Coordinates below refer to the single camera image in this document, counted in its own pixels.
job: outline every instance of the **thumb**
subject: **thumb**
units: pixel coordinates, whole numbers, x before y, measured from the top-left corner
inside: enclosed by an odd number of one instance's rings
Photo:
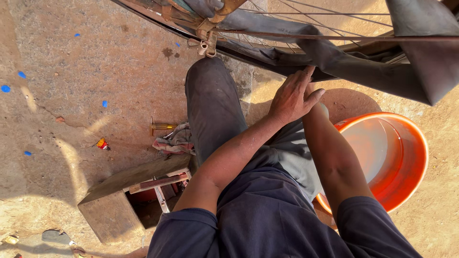
[[[320,97],[325,93],[324,89],[313,91],[304,101],[304,108],[309,112],[311,108],[320,100]]]

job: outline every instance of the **sleeve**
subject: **sleeve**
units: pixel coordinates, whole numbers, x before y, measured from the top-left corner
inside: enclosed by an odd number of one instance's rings
[[[218,257],[217,217],[200,208],[163,213],[147,258]]]
[[[336,225],[355,257],[421,257],[373,198],[356,196],[344,200],[338,207]]]

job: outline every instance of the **dirt ground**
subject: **dirt ground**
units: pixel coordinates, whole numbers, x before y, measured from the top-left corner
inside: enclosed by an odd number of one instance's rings
[[[270,10],[282,10],[268,3]],[[380,1],[352,6],[352,11],[383,9]],[[343,28],[356,26],[348,22]],[[385,30],[371,28],[378,34]],[[93,184],[159,157],[148,136],[150,117],[159,123],[187,121],[185,75],[201,57],[184,39],[109,0],[0,0],[0,35],[0,83],[11,88],[0,92],[0,239],[20,239],[16,245],[3,242],[0,257],[72,257],[68,245],[41,241],[48,229],[65,231],[93,257],[145,256],[141,239],[101,244],[76,205]],[[253,124],[266,114],[284,78],[223,59],[238,84],[247,123]],[[429,168],[417,192],[391,217],[424,257],[457,257],[459,88],[429,107],[344,80],[317,86],[327,90],[322,102],[334,123],[385,111],[420,126],[429,143]],[[111,151],[91,147],[101,137]]]

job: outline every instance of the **orange bucket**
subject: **orange bucket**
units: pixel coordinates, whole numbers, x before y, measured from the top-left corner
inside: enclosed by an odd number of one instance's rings
[[[427,140],[413,121],[375,112],[343,120],[335,127],[354,149],[371,192],[388,213],[414,194],[429,155]],[[316,198],[331,213],[325,194]]]

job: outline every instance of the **dark gray trousers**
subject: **dark gray trousers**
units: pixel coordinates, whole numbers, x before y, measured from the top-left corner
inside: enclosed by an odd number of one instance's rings
[[[188,121],[201,165],[216,149],[247,129],[236,83],[219,58],[203,58],[186,75]],[[275,167],[289,173],[310,201],[322,190],[301,119],[284,126],[255,153],[243,172]]]

